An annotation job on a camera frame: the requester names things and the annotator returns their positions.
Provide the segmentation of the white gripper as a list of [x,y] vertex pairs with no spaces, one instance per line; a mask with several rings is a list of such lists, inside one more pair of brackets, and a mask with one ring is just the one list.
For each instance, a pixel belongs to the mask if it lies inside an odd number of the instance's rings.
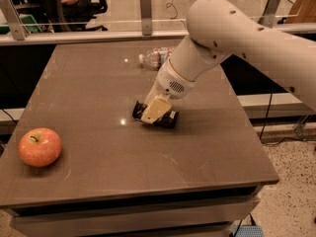
[[147,94],[144,104],[146,108],[141,120],[153,123],[172,108],[170,99],[182,99],[188,95],[196,82],[188,81],[173,68],[170,59],[160,67],[152,88]]

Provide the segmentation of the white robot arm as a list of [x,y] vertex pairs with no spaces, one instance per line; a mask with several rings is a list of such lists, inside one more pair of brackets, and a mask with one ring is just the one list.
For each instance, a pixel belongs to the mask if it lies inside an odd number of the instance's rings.
[[310,109],[316,110],[316,43],[264,27],[228,0],[197,0],[187,15],[188,34],[159,69],[141,120],[153,123],[182,99],[204,71],[234,54]]

